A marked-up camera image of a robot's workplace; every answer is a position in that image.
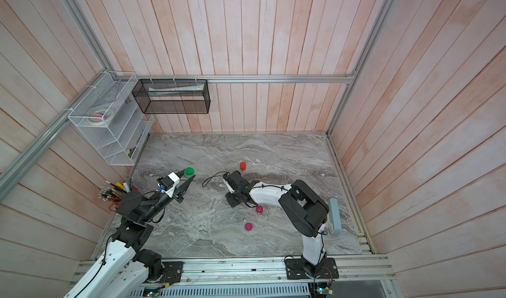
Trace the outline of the green paint jar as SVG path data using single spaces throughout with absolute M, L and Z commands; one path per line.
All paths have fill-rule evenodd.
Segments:
M 194 174 L 195 174 L 194 168 L 191 167 L 186 168 L 186 170 L 184 171 L 184 176 L 186 178 L 191 178 Z

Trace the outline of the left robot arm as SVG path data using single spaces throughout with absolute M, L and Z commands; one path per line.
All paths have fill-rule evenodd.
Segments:
M 158 188 L 128 192 L 116 213 L 121 224 L 109 236 L 104 252 L 65 295 L 66 297 L 127 297 L 144 282 L 157 282 L 164 275 L 160 254 L 144 248 L 166 206 L 183 202 L 195 175 L 186 170 L 158 178 Z

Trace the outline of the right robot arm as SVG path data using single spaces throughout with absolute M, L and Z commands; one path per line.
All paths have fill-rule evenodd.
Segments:
M 287 185 L 249 182 L 238 171 L 224 174 L 223 181 L 229 190 L 227 202 L 233 208 L 243 203 L 253 208 L 271 205 L 283 209 L 303 236 L 303 262 L 315 270 L 323 265 L 329 206 L 308 184 L 300 179 Z

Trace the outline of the bundle of pencils and pens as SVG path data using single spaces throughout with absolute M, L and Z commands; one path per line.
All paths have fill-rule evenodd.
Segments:
M 98 193 L 99 198 L 103 201 L 119 203 L 127 194 L 129 194 L 125 187 L 120 183 L 114 184 L 108 181 L 106 181 L 106 183 L 108 186 L 101 186 L 100 192 Z

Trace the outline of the red pencil cup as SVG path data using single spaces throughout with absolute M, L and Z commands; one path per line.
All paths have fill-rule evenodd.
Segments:
M 125 204 L 129 201 L 128 196 L 124 196 L 122 199 L 116 197 L 116 198 L 109 198 L 109 201 L 111 202 L 111 206 L 109 207 L 109 210 L 112 212 L 117 212 L 122 204 Z

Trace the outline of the tape roll on shelf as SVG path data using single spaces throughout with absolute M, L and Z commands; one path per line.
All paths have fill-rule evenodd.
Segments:
M 109 110 L 102 108 L 95 110 L 86 119 L 88 125 L 99 126 L 108 124 L 112 119 Z

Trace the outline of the black mesh wall basket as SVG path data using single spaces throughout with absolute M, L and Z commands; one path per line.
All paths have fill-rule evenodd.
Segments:
M 203 79 L 140 79 L 133 96 L 145 114 L 208 114 L 211 104 Z

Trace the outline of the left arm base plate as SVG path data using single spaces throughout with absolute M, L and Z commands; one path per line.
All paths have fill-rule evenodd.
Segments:
M 183 272 L 183 261 L 160 261 L 150 265 L 141 263 L 142 267 L 148 271 L 147 283 L 175 284 L 181 281 Z

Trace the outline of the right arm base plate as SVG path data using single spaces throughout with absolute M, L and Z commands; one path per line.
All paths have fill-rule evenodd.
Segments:
M 316 266 L 311 265 L 304 258 L 287 257 L 284 259 L 285 271 L 289 280 L 335 280 L 339 278 L 337 265 L 334 258 L 325 257 Z

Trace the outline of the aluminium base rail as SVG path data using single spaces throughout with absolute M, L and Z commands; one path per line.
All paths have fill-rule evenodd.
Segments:
M 147 283 L 140 286 L 160 287 L 231 285 L 231 284 L 274 284 L 287 282 L 337 282 L 393 280 L 395 273 L 385 255 L 337 255 L 334 258 L 339 273 L 335 280 L 305 279 L 289 280 L 285 271 L 287 257 L 222 257 L 222 258 L 181 258 L 168 261 L 183 261 L 181 281 L 175 284 Z M 95 262 L 82 262 L 71 281 L 75 285 Z

